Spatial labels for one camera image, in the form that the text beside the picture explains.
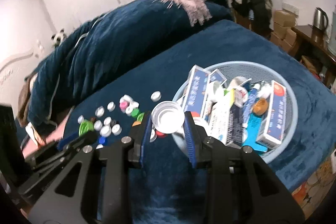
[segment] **wall socket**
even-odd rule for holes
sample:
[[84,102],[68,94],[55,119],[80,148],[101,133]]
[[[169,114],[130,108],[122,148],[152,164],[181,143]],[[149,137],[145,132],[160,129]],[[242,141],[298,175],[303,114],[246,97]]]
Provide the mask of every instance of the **wall socket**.
[[297,15],[297,16],[299,15],[299,8],[296,8],[295,6],[290,5],[288,3],[283,2],[282,9],[292,12],[294,15]]

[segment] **plush toy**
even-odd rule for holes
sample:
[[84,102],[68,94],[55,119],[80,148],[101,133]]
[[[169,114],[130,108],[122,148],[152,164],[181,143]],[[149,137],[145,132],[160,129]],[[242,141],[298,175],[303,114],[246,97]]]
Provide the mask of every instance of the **plush toy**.
[[57,48],[66,38],[67,35],[64,33],[64,29],[62,29],[60,32],[53,34],[51,40],[54,42],[54,47]]

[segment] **green bottle cap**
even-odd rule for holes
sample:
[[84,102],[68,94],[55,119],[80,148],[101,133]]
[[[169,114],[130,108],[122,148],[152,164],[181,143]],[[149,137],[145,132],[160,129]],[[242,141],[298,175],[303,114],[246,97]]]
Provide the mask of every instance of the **green bottle cap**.
[[143,119],[143,116],[144,116],[144,115],[145,115],[144,112],[140,113],[140,114],[138,115],[138,117],[137,117],[137,120],[138,120],[139,122],[142,122],[142,119]]
[[136,119],[138,117],[138,115],[140,114],[140,110],[138,108],[133,109],[131,112],[131,116]]
[[93,122],[90,122],[88,120],[84,120],[83,122],[81,122],[81,125],[79,126],[79,136],[82,136],[83,134],[85,134],[88,131],[94,131],[95,128],[93,126]]

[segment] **screw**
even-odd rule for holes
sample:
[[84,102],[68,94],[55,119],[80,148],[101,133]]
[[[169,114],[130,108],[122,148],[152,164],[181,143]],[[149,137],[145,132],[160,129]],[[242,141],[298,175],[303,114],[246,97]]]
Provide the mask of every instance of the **screw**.
[[129,137],[129,136],[125,136],[125,137],[121,138],[122,143],[129,143],[131,140],[132,140],[132,138]]
[[245,153],[252,153],[253,149],[251,146],[246,145],[246,146],[243,146],[243,151]]
[[92,151],[92,146],[91,145],[86,145],[85,147],[83,147],[83,152],[84,153],[90,153]]
[[213,143],[215,141],[215,139],[212,138],[212,137],[206,137],[205,141],[207,142],[207,144],[210,144],[210,143]]

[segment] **wooden desk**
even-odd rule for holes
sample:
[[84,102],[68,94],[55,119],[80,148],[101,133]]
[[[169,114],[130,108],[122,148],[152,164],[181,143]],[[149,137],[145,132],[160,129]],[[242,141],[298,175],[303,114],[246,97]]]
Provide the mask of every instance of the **wooden desk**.
[[336,56],[328,50],[327,36],[323,32],[310,25],[295,26],[292,30],[297,37],[289,55],[300,61],[302,55],[310,55],[313,48],[318,48],[336,66]]

